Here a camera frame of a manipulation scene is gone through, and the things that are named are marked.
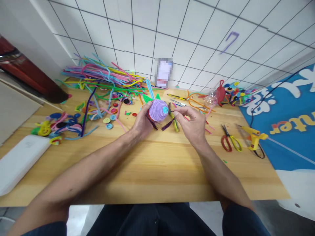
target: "yellow glue gun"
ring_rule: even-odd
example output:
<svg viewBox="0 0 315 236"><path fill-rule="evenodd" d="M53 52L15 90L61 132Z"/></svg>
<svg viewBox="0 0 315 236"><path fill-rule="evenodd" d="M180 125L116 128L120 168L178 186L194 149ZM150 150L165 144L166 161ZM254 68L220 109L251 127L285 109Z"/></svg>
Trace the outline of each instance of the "yellow glue gun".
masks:
<svg viewBox="0 0 315 236"><path fill-rule="evenodd" d="M268 134L265 133L260 133L258 130L255 130L253 128L250 127L246 127L246 126L240 126L243 130L245 130L247 133L250 134L250 137L252 139L252 143L251 145L248 147L249 150L251 151L256 151L258 148L258 143L259 140L265 140L268 138Z"/></svg>

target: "person's left hand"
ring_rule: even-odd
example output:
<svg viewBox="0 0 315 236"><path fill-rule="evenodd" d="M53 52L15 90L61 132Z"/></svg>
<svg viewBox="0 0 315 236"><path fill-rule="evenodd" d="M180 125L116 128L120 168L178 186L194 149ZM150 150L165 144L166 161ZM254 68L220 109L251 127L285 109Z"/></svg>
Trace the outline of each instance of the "person's left hand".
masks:
<svg viewBox="0 0 315 236"><path fill-rule="evenodd" d="M146 113L149 110L152 102L149 101L147 104L145 104L141 111L138 113L136 121L134 125L132 126L132 130L139 135L140 140L143 140L148 134L152 131L153 126L151 122L146 117Z"/></svg>

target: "hand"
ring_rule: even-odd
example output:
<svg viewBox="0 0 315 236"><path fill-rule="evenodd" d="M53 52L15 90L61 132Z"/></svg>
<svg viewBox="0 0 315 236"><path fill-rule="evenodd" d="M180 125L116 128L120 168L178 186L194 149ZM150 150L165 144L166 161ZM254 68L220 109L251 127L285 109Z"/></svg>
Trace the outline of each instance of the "hand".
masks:
<svg viewBox="0 0 315 236"><path fill-rule="evenodd" d="M139 136L140 140L143 140L146 136L148 136L153 129L151 122L145 115L151 104L152 102L149 101L142 107L141 111L137 115L134 125L131 128Z"/></svg>
<svg viewBox="0 0 315 236"><path fill-rule="evenodd" d="M180 123L186 138L193 146L206 142L204 136L206 119L204 115L192 107L175 108L173 114ZM185 119L185 115L190 117L189 121Z"/></svg>

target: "red scissors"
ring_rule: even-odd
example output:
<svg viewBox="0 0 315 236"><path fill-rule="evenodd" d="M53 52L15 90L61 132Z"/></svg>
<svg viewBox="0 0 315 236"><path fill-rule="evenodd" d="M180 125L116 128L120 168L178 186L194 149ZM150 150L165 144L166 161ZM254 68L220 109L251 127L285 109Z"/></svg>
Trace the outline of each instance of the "red scissors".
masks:
<svg viewBox="0 0 315 236"><path fill-rule="evenodd" d="M241 152L241 151L243 150L243 148L242 148L241 143L238 141L238 139L235 138L234 136L231 136L231 135L227 132L225 125L221 125L221 126L222 126L222 129L223 129L223 131L224 131L224 135L223 135L223 137L221 138L222 147L223 147L226 151L232 152L232 146L231 146L231 144L230 144L230 142L229 142L229 139L228 139L228 138L230 138L231 141L232 141L233 146L235 147L235 149L236 149L237 151ZM225 146L224 140L227 142L227 144L228 144L228 146L229 146L229 149L227 149L227 147Z"/></svg>

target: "person's right hand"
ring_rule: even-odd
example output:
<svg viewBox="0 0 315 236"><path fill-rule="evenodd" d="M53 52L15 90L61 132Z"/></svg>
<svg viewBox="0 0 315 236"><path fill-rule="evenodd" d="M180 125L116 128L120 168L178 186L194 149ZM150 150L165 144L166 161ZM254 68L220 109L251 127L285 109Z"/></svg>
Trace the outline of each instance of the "person's right hand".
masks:
<svg viewBox="0 0 315 236"><path fill-rule="evenodd" d="M206 119L203 114L192 107L175 108L173 114L180 123L186 138L193 146L206 142L204 136ZM185 115L190 117L189 121L185 119Z"/></svg>

